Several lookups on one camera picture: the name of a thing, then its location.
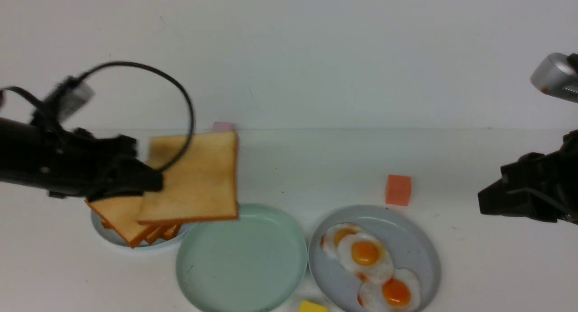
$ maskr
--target pink cube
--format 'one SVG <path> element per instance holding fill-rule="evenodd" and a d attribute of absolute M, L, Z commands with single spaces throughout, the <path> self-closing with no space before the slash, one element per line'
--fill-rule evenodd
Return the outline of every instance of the pink cube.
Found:
<path fill-rule="evenodd" d="M 217 121 L 213 123 L 213 133 L 226 133 L 227 131 L 234 131 L 235 125 L 231 122 L 220 122 Z"/>

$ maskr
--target light green plate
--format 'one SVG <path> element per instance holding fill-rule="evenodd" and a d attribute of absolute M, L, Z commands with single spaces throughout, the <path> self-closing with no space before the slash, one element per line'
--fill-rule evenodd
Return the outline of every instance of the light green plate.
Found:
<path fill-rule="evenodd" d="M 307 246 L 295 221 L 264 205 L 241 205 L 238 221 L 200 223 L 182 240 L 177 281 L 204 312 L 266 312 L 299 285 Z"/>

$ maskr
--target white table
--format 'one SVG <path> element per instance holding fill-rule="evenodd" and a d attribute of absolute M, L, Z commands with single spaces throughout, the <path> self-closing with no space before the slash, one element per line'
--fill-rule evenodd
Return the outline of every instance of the white table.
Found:
<path fill-rule="evenodd" d="M 124 133 L 146 149 L 151 135 L 175 132 Z M 564 133 L 241 131 L 239 201 L 283 209 L 309 237 L 334 209 L 383 205 L 387 174 L 412 176 L 411 203 L 401 210 L 430 236 L 443 269 L 426 311 L 572 311 L 578 225 L 484 216 L 476 196 L 499 178 L 501 165 L 556 150 Z M 195 311 L 176 283 L 177 246 L 150 254 L 114 250 L 93 231 L 81 199 L 8 184 L 0 184 L 0 195 L 3 312 Z M 295 312 L 302 299 L 329 304 L 307 275 L 277 311 Z"/>

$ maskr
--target plate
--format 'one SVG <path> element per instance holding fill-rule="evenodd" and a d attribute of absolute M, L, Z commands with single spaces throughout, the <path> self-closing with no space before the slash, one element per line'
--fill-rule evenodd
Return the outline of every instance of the plate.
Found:
<path fill-rule="evenodd" d="M 307 269 L 303 232 L 283 211 L 241 205 L 237 221 L 199 223 L 177 255 L 179 287 L 204 312 L 266 312 Z"/>
<path fill-rule="evenodd" d="M 146 241 L 142 241 L 138 247 L 131 249 L 128 244 L 112 229 L 105 229 L 103 226 L 103 220 L 99 217 L 95 212 L 92 210 L 90 211 L 90 220 L 93 222 L 94 230 L 97 231 L 97 234 L 103 238 L 106 242 L 114 244 L 115 246 L 119 246 L 122 248 L 126 248 L 132 251 L 148 251 L 148 250 L 157 250 L 161 248 L 165 248 L 171 246 L 172 244 L 178 243 L 184 238 L 184 235 L 194 226 L 196 223 L 187 223 L 181 226 L 179 230 L 179 234 L 171 240 L 163 240 L 159 238 L 156 240 L 152 245 L 149 245 Z"/>
<path fill-rule="evenodd" d="M 321 248 L 326 230 L 338 223 L 354 223 L 373 234 L 386 246 L 396 268 L 412 270 L 420 280 L 423 310 L 434 298 L 441 279 L 438 253 L 429 238 L 403 215 L 386 207 L 345 207 L 324 219 L 309 243 L 309 269 L 313 279 L 333 304 L 348 312 L 367 312 L 357 302 L 361 281 L 329 258 Z"/>

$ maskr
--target bread slice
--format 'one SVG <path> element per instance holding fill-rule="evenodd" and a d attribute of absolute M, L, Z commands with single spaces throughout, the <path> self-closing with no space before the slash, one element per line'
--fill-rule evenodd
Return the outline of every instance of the bread slice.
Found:
<path fill-rule="evenodd" d="M 184 136 L 151 139 L 149 166 L 158 168 L 179 151 Z M 136 220 L 141 225 L 237 219 L 237 133 L 198 134 L 164 174 L 161 192 L 146 192 Z"/>
<path fill-rule="evenodd" d="M 103 221 L 108 223 L 118 235 L 134 248 L 151 234 L 156 226 L 139 225 L 136 214 L 139 212 L 143 197 L 114 197 L 87 204 Z"/>
<path fill-rule="evenodd" d="M 103 224 L 103 228 L 105 229 L 112 229 L 112 226 L 110 226 L 109 222 L 105 220 L 101 220 L 101 224 Z"/>
<path fill-rule="evenodd" d="M 179 234 L 180 227 L 181 227 L 180 224 L 171 226 L 170 229 L 166 230 L 163 233 L 163 235 L 161 235 L 161 238 L 163 238 L 163 240 L 166 240 L 166 241 L 171 240 L 172 238 L 175 238 Z"/>
<path fill-rule="evenodd" d="M 164 225 L 164 226 L 159 226 L 157 227 L 156 230 L 154 230 L 151 234 L 147 235 L 147 237 L 144 238 L 144 240 L 150 245 L 152 245 L 156 240 L 158 240 L 159 237 L 161 237 L 165 231 L 167 231 L 168 229 L 170 229 L 171 226 L 170 225 Z"/>

